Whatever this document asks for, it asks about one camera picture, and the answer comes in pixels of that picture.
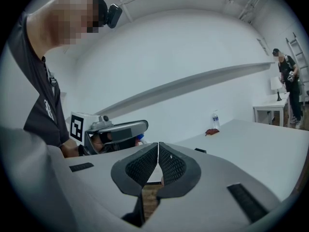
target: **man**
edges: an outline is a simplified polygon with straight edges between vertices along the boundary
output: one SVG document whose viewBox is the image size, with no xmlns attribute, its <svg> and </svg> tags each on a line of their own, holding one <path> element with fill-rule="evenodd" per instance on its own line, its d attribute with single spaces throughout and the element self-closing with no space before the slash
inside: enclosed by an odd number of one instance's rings
<svg viewBox="0 0 309 232">
<path fill-rule="evenodd" d="M 70 144 L 59 85 L 50 76 L 44 55 L 75 43 L 81 33 L 96 31 L 107 12 L 104 0 L 50 0 L 32 14 L 22 13 L 8 39 L 15 61 L 39 93 L 24 130 L 37 134 L 47 145 L 60 147 L 64 157 L 79 156 L 78 147 Z M 104 147 L 99 137 L 94 143 L 98 149 Z"/>
<path fill-rule="evenodd" d="M 278 58 L 278 67 L 281 73 L 281 82 L 285 83 L 286 91 L 290 92 L 290 104 L 294 116 L 296 117 L 296 129 L 300 129 L 303 124 L 303 111 L 299 104 L 299 68 L 295 64 L 294 60 L 275 48 L 273 50 L 273 56 Z"/>
</svg>

